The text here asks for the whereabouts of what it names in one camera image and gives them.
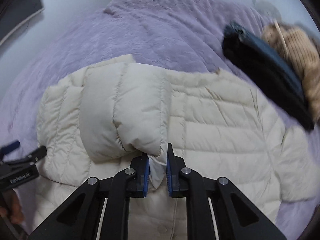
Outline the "person left hand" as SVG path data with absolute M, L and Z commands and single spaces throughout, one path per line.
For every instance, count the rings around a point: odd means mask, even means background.
M 24 214 L 17 193 L 10 190 L 5 192 L 4 196 L 10 204 L 11 215 L 8 215 L 7 209 L 1 206 L 1 217 L 9 217 L 12 224 L 21 224 L 24 221 Z

